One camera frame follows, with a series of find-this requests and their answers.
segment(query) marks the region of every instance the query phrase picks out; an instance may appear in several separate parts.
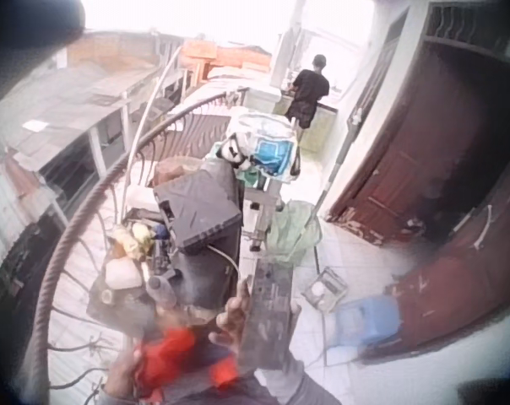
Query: black shorts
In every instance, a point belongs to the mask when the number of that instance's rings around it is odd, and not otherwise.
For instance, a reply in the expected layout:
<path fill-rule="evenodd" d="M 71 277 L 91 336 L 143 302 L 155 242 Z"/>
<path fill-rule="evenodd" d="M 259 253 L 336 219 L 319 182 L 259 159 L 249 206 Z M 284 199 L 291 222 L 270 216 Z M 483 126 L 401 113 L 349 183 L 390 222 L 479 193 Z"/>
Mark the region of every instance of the black shorts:
<path fill-rule="evenodd" d="M 293 101 L 290 103 L 289 110 L 285 113 L 285 117 L 292 121 L 296 118 L 298 127 L 308 129 L 312 125 L 313 117 L 317 111 L 317 105 L 311 105 L 306 102 Z"/>

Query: curved metal railing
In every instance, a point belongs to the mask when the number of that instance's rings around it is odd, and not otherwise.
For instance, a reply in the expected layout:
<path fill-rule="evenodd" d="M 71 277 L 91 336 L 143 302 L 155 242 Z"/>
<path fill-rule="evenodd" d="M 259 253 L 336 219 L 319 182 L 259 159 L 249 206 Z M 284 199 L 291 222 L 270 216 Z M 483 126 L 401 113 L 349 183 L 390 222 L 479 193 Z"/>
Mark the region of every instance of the curved metal railing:
<path fill-rule="evenodd" d="M 247 89 L 240 90 L 244 95 Z M 171 156 L 203 158 L 221 140 L 230 120 L 227 93 L 190 105 L 143 135 L 131 184 L 147 185 L 156 162 Z M 68 223 L 41 284 L 34 327 L 19 373 L 27 403 L 92 402 L 110 363 L 122 347 L 122 334 L 89 319 L 90 287 L 109 249 L 106 232 L 119 218 L 126 175 L 125 153 L 94 186 Z M 70 394 L 60 390 L 72 390 Z"/>

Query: hand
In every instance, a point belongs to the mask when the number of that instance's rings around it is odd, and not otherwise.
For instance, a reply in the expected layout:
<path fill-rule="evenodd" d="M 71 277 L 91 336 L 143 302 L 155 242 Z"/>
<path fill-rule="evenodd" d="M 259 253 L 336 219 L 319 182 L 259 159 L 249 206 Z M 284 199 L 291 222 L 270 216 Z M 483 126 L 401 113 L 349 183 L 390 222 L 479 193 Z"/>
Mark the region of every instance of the hand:
<path fill-rule="evenodd" d="M 129 350 L 120 354 L 109 370 L 103 391 L 117 399 L 132 397 L 135 370 L 142 358 L 140 350 Z"/>
<path fill-rule="evenodd" d="M 223 332 L 211 332 L 209 334 L 210 342 L 225 346 L 230 351 L 238 354 L 241 335 L 246 324 L 249 299 L 247 280 L 243 280 L 238 284 L 236 297 L 230 298 L 227 301 L 225 312 L 219 314 L 215 319 L 215 323 Z"/>

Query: plastic bag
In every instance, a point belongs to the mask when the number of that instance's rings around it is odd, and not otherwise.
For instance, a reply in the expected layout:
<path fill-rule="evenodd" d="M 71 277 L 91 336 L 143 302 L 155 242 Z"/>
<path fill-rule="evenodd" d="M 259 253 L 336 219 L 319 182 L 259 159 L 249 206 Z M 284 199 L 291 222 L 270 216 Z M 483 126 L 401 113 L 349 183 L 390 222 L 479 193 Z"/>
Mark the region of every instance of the plastic bag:
<path fill-rule="evenodd" d="M 278 181 L 290 182 L 298 175 L 296 133 L 286 118 L 256 111 L 237 110 L 217 152 L 238 170 L 255 167 Z"/>
<path fill-rule="evenodd" d="M 305 201 L 289 201 L 281 212 L 272 218 L 272 228 L 267 234 L 266 257 L 276 262 L 292 262 L 299 265 L 308 249 L 312 249 L 323 237 L 318 217 L 307 226 L 296 249 L 292 251 L 309 219 L 313 204 Z"/>
<path fill-rule="evenodd" d="M 221 149 L 222 144 L 223 144 L 222 142 L 214 143 L 214 146 L 204 158 L 206 160 L 218 159 L 217 153 Z M 236 178 L 240 181 L 243 181 L 249 187 L 255 187 L 255 185 L 258 182 L 259 176 L 260 173 L 254 166 L 247 167 L 245 170 L 242 170 L 240 168 L 236 170 Z"/>

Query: green plastic bag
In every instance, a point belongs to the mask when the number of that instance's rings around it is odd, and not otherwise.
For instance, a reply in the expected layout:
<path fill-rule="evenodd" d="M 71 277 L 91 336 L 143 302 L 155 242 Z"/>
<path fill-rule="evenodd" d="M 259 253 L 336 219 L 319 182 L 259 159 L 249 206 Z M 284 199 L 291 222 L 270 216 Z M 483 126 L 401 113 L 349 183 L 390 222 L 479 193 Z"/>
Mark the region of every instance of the green plastic bag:
<path fill-rule="evenodd" d="M 271 229 L 266 238 L 265 256 L 272 262 L 291 262 L 298 266 L 309 249 L 323 238 L 318 217 L 307 226 L 296 249 L 292 251 L 314 205 L 305 201 L 289 201 L 281 212 L 272 218 Z"/>

